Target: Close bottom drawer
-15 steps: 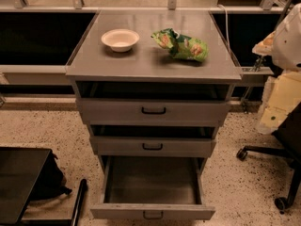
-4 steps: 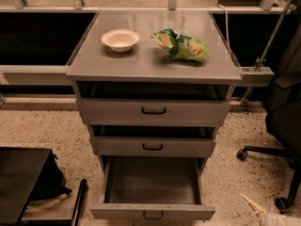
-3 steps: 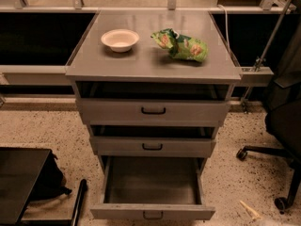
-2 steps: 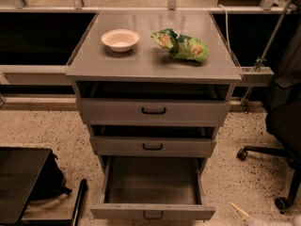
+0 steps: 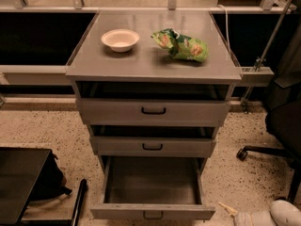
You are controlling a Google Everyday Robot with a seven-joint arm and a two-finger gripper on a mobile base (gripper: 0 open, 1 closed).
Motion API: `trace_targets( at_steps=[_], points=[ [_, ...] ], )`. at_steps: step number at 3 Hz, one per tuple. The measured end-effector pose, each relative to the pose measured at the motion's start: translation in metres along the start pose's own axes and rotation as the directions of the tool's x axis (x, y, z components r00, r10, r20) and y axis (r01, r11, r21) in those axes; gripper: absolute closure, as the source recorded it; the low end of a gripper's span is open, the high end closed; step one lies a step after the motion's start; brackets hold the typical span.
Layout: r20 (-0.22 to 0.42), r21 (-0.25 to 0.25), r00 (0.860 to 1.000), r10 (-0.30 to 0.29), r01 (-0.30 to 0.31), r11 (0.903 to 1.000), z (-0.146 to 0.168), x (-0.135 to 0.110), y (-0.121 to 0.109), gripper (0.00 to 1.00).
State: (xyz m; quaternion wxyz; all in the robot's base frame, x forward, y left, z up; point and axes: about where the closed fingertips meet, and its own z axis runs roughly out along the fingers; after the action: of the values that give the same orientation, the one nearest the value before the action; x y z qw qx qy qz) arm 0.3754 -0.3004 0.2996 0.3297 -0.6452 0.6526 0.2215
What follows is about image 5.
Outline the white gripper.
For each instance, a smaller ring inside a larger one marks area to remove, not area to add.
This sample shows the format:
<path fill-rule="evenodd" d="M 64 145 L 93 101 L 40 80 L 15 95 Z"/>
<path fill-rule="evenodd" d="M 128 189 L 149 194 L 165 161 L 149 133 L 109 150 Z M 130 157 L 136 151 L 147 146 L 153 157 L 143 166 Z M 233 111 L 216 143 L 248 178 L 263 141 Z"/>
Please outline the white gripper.
<path fill-rule="evenodd" d="M 269 211 L 239 212 L 220 202 L 230 216 L 234 217 L 234 226 L 277 226 Z"/>

